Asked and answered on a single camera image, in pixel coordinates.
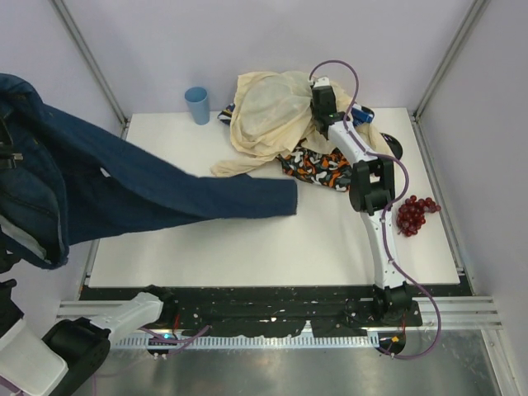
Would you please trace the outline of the cream yellow cloth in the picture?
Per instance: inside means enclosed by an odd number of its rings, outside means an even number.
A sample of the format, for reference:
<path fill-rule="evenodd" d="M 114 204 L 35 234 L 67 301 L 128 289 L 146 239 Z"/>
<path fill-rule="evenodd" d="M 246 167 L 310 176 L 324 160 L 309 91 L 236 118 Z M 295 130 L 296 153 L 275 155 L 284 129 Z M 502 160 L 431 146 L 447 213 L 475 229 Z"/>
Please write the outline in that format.
<path fill-rule="evenodd" d="M 310 103 L 309 75 L 300 71 L 251 72 L 238 77 L 230 142 L 243 156 L 211 167 L 217 177 L 253 171 L 297 145 L 330 154 L 336 145 L 315 128 Z"/>

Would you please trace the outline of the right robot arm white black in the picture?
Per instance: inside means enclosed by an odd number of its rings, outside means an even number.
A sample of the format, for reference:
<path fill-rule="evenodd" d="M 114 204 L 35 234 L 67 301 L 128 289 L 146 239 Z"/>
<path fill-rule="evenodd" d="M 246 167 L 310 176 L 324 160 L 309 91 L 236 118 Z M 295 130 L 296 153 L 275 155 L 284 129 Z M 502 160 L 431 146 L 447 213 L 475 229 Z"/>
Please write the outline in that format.
<path fill-rule="evenodd" d="M 372 317 L 397 321 L 410 309 L 412 297 L 405 276 L 395 266 L 394 158 L 367 147 L 346 113 L 337 109 L 336 95 L 327 78 L 311 81 L 309 86 L 316 130 L 335 144 L 351 165 L 349 200 L 365 225 L 375 269 Z"/>

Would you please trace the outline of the dark blue denim jeans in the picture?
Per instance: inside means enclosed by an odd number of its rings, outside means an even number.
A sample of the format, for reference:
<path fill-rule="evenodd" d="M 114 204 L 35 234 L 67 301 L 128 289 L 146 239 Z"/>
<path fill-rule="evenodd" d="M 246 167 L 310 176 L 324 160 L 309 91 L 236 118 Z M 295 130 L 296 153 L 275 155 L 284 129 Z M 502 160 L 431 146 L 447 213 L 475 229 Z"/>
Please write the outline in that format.
<path fill-rule="evenodd" d="M 196 177 L 1 76 L 1 269 L 68 262 L 78 243 L 213 219 L 294 215 L 294 181 Z"/>

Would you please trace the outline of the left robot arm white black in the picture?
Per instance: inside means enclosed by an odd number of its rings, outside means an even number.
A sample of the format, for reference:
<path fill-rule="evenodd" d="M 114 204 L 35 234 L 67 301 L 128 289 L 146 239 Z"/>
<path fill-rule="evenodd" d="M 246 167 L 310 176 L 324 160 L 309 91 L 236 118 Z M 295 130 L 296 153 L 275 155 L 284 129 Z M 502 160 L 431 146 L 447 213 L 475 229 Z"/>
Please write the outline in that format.
<path fill-rule="evenodd" d="M 64 319 L 43 337 L 12 300 L 14 279 L 1 284 L 1 385 L 13 395 L 71 395 L 102 366 L 111 345 L 149 324 L 169 325 L 174 294 L 149 285 L 95 318 Z"/>

